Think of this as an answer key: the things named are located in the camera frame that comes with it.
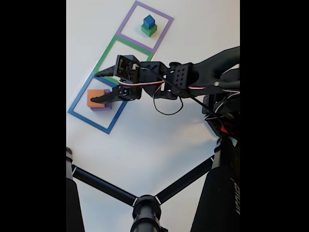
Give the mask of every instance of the wire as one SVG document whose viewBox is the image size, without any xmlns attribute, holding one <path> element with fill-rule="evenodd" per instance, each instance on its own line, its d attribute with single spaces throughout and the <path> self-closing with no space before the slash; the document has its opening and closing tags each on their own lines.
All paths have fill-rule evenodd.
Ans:
<svg viewBox="0 0 309 232">
<path fill-rule="evenodd" d="M 223 126 L 223 128 L 225 128 L 223 122 L 222 122 L 221 119 L 220 119 L 220 116 L 218 116 L 217 113 L 214 112 L 214 111 L 213 111 L 211 108 L 209 108 L 207 105 L 205 105 L 204 103 L 202 103 L 202 102 L 200 102 L 198 99 L 196 99 L 194 95 L 192 95 L 192 94 L 186 92 L 185 90 L 179 88 L 177 85 L 174 85 L 174 84 L 171 83 L 170 81 L 168 81 L 168 80 L 166 80 L 165 78 L 161 77 L 160 75 L 156 74 L 156 73 L 155 73 L 153 70 L 151 70 L 151 69 L 144 68 L 144 67 L 139 67 L 139 68 L 140 68 L 140 69 L 149 70 L 149 71 L 152 72 L 154 75 L 156 75 L 158 78 L 160 78 L 162 81 L 165 81 L 165 82 L 168 83 L 169 85 L 175 87 L 175 88 L 178 89 L 180 92 L 184 93 L 185 95 L 187 95 L 188 97 L 190 97 L 192 100 L 194 100 L 196 103 L 198 103 L 198 104 L 200 104 L 201 106 L 205 107 L 209 112 L 211 112 L 211 114 L 213 114 L 213 115 L 219 120 L 219 122 L 221 123 L 221 125 Z M 231 137 L 235 138 L 235 137 L 232 135 L 232 133 L 230 133 L 226 128 L 225 128 L 225 130 L 229 133 L 229 135 L 230 135 Z"/>
<path fill-rule="evenodd" d="M 181 111 L 181 110 L 183 109 L 183 101 L 182 101 L 182 98 L 181 98 L 181 97 L 179 97 L 179 99 L 180 99 L 180 102 L 182 103 L 182 105 L 181 105 L 180 109 L 179 109 L 178 111 L 176 111 L 175 113 L 172 113 L 172 114 L 165 114 L 165 113 L 163 113 L 163 112 L 161 112 L 161 111 L 159 111 L 159 110 L 157 109 L 157 107 L 156 107 L 156 105 L 155 105 L 155 94 L 156 94 L 157 91 L 161 88 L 161 86 L 162 86 L 162 84 L 159 86 L 159 88 L 156 89 L 156 91 L 155 91 L 154 94 L 153 94 L 154 108 L 156 109 L 157 112 L 159 112 L 159 113 L 161 113 L 161 114 L 163 114 L 163 115 L 168 115 L 168 116 L 169 116 L 169 115 L 175 115 L 175 114 L 177 114 L 179 111 Z"/>
<path fill-rule="evenodd" d="M 222 89 L 224 92 L 230 92 L 230 93 L 240 93 L 238 90 L 229 90 L 229 89 Z"/>
<path fill-rule="evenodd" d="M 235 96 L 235 95 L 238 95 L 238 94 L 240 94 L 240 92 L 239 92 L 239 91 L 236 91 L 236 93 L 233 93 L 233 94 L 229 95 L 224 101 L 222 101 L 222 102 L 220 103 L 220 105 L 217 106 L 217 108 L 215 109 L 215 113 L 218 112 L 218 110 L 220 109 L 220 107 L 221 107 L 229 98 L 231 98 L 231 97 L 233 97 L 233 96 Z M 207 115 L 206 117 L 204 117 L 204 119 L 205 119 L 205 120 L 210 120 L 210 119 L 216 118 L 216 117 L 208 118 L 209 116 L 210 116 L 210 115 Z"/>
<path fill-rule="evenodd" d="M 144 67 L 140 67 L 140 69 L 147 69 L 150 72 L 152 72 L 154 75 L 156 75 L 158 78 L 160 78 L 162 81 L 165 81 L 166 83 L 168 83 L 169 85 L 175 87 L 176 89 L 178 89 L 180 92 L 184 93 L 185 95 L 189 96 L 192 100 L 194 100 L 196 103 L 200 104 L 201 106 L 205 107 L 208 111 L 210 111 L 216 118 L 219 119 L 219 117 L 217 116 L 217 114 L 211 109 L 209 108 L 207 105 L 205 105 L 204 103 L 200 102 L 198 99 L 195 98 L 195 96 L 193 96 L 192 94 L 186 92 L 185 90 L 179 88 L 178 86 L 174 85 L 173 83 L 171 83 L 170 81 L 166 80 L 165 78 L 161 77 L 160 75 L 156 74 L 153 70 L 148 69 L 148 68 L 144 68 Z"/>
<path fill-rule="evenodd" d="M 124 85 L 124 86 L 152 86 L 152 85 L 158 85 L 164 83 L 164 81 L 156 81 L 156 82 L 146 82 L 146 83 L 136 83 L 136 84 L 130 84 L 125 83 L 122 81 L 118 81 L 118 83 Z"/>
<path fill-rule="evenodd" d="M 235 96 L 235 95 L 238 95 L 238 94 L 240 94 L 240 92 L 239 93 L 233 93 L 233 94 L 231 94 L 231 95 L 229 95 L 227 98 L 226 98 L 226 100 L 227 99 L 229 99 L 229 98 L 231 98 L 231 97 L 233 97 L 233 96 Z M 218 105 L 218 107 L 216 108 L 216 110 L 215 110 L 215 113 L 219 110 L 219 108 L 225 103 L 225 101 L 222 101 L 221 103 L 220 103 L 220 105 Z"/>
</svg>

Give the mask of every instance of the green square outline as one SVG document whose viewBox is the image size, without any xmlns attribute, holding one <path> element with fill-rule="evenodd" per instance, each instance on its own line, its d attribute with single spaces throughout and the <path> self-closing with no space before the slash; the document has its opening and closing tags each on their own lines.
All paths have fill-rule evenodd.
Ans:
<svg viewBox="0 0 309 232">
<path fill-rule="evenodd" d="M 132 47 L 134 48 L 135 50 L 139 51 L 139 52 L 142 52 L 144 54 L 146 54 L 148 56 L 147 60 L 146 61 L 151 61 L 151 59 L 153 58 L 154 56 L 154 53 L 150 52 L 150 51 L 147 51 L 146 49 L 144 48 L 141 48 L 117 35 L 114 35 L 112 40 L 110 41 L 110 43 L 108 44 L 106 50 L 104 51 L 103 55 L 101 56 L 101 58 L 99 59 L 99 61 L 97 62 L 95 68 L 93 69 L 93 72 L 94 73 L 97 73 L 99 72 L 98 69 L 100 68 L 101 64 L 104 62 L 105 58 L 107 57 L 108 53 L 110 52 L 110 50 L 112 49 L 113 45 L 115 44 L 116 41 L 119 41 L 129 47 Z M 104 77 L 106 80 L 109 80 L 110 82 L 113 82 L 114 84 L 118 84 L 118 81 L 115 80 L 114 78 L 110 77 L 110 76 L 106 76 Z"/>
</svg>

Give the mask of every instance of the stacked cubes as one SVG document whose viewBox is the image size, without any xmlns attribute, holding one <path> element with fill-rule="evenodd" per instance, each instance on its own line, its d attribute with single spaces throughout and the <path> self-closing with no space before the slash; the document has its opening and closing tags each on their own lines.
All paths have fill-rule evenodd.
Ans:
<svg viewBox="0 0 309 232">
<path fill-rule="evenodd" d="M 101 104 L 101 103 L 96 103 L 92 102 L 91 99 L 95 97 L 100 97 L 106 93 L 109 93 L 109 89 L 88 89 L 87 91 L 87 106 L 92 110 L 92 111 L 100 111 L 100 110 L 111 110 L 112 109 L 112 104 L 107 103 L 107 104 Z"/>
<path fill-rule="evenodd" d="M 141 26 L 141 30 L 148 35 L 149 37 L 152 36 L 152 34 L 156 31 L 156 24 L 155 19 L 152 18 L 151 15 L 148 15 L 146 18 L 144 18 L 144 24 Z"/>
</svg>

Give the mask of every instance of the blue square outline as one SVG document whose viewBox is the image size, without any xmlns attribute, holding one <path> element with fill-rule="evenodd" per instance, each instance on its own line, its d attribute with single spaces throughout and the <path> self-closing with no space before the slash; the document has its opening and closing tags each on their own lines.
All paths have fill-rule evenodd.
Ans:
<svg viewBox="0 0 309 232">
<path fill-rule="evenodd" d="M 98 81 L 100 81 L 100 82 L 102 82 L 102 83 L 104 83 L 104 84 L 107 84 L 108 86 L 111 86 L 111 87 L 117 86 L 116 84 L 114 84 L 114 83 L 111 82 L 111 81 L 106 80 L 105 78 L 102 78 L 102 77 L 94 77 L 94 75 L 95 75 L 94 72 L 92 72 L 92 73 L 89 75 L 89 77 L 88 77 L 88 79 L 86 80 L 85 84 L 83 85 L 82 89 L 79 91 L 77 97 L 75 98 L 75 100 L 73 101 L 71 107 L 69 108 L 68 113 L 71 114 L 71 115 L 73 115 L 73 116 L 75 116 L 75 117 L 77 117 L 77 118 L 79 118 L 80 120 L 82 120 L 82 121 L 84 121 L 84 122 L 90 124 L 91 126 L 97 128 L 97 129 L 99 129 L 100 131 L 103 131 L 103 132 L 105 132 L 105 133 L 107 133 L 107 134 L 110 134 L 110 132 L 112 131 L 112 128 L 114 127 L 116 121 L 118 120 L 120 114 L 122 113 L 123 109 L 125 108 L 125 106 L 126 106 L 126 104 L 127 104 L 126 101 L 123 101 L 123 102 L 121 103 L 121 105 L 120 105 L 120 107 L 119 107 L 117 113 L 115 114 L 115 116 L 114 116 L 114 118 L 112 119 L 112 122 L 110 123 L 110 125 L 108 126 L 108 128 L 105 128 L 105 127 L 99 125 L 98 123 L 95 123 L 95 122 L 91 121 L 90 119 L 88 119 L 88 118 L 86 118 L 86 117 L 84 117 L 84 116 L 82 116 L 82 115 L 80 115 L 79 113 L 77 113 L 77 112 L 74 111 L 74 109 L 75 109 L 77 103 L 78 103 L 79 100 L 81 99 L 82 95 L 83 95 L 84 92 L 86 91 L 87 87 L 89 86 L 89 84 L 90 84 L 90 82 L 92 81 L 93 78 L 96 79 L 96 80 L 98 80 Z"/>
</svg>

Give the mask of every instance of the black tripod leg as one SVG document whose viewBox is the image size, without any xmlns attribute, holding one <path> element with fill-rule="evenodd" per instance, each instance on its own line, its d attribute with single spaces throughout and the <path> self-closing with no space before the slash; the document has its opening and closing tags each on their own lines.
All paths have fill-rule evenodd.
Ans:
<svg viewBox="0 0 309 232">
<path fill-rule="evenodd" d="M 199 199 L 191 232 L 239 232 L 240 183 L 235 175 L 235 148 L 221 138 Z"/>
<path fill-rule="evenodd" d="M 72 176 L 72 154 L 67 148 L 67 232 L 85 232 L 76 183 Z"/>
</svg>

